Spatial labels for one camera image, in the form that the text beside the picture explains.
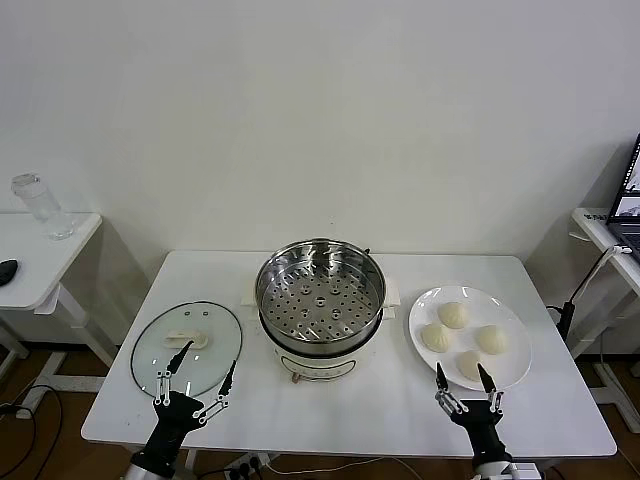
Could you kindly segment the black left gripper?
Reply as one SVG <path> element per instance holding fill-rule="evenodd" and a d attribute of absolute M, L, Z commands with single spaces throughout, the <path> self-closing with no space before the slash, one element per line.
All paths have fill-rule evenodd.
<path fill-rule="evenodd" d="M 188 433 L 206 425 L 213 417 L 229 407 L 228 396 L 233 386 L 237 361 L 234 360 L 211 405 L 171 391 L 171 379 L 180 368 L 190 347 L 189 340 L 156 374 L 156 394 L 153 400 L 157 423 L 144 448 L 145 454 L 160 463 L 173 463 Z"/>

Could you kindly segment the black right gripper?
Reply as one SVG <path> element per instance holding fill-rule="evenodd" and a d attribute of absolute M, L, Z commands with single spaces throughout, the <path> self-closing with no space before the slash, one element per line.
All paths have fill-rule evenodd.
<path fill-rule="evenodd" d="M 481 363 L 477 364 L 477 370 L 486 399 L 460 402 L 451 393 L 443 368 L 437 362 L 435 399 L 441 409 L 450 415 L 451 421 L 467 432 L 474 461 L 510 461 L 511 455 L 496 431 L 496 425 L 503 417 L 501 403 L 504 392 L 497 389 L 493 377 Z"/>

